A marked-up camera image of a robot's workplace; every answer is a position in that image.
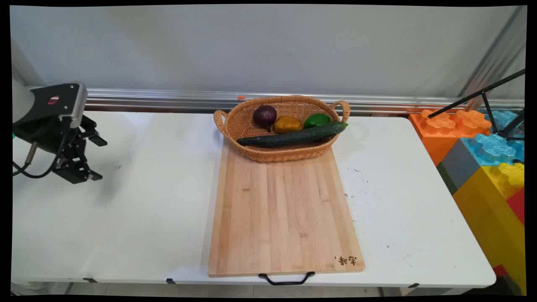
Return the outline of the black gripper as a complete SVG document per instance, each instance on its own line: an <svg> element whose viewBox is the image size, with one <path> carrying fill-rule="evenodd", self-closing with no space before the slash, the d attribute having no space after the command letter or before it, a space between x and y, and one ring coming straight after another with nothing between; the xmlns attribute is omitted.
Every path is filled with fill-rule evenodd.
<svg viewBox="0 0 537 302"><path fill-rule="evenodd" d="M79 126L72 128L59 118L44 118L25 123L14 128L15 137L30 143L25 163L32 163L38 148L59 155L59 163L52 170L71 184L79 184L87 180L101 180L102 175L91 170L88 159L84 156L84 139L89 139L98 147L107 146L96 130L96 122L82 115Z"/></svg>

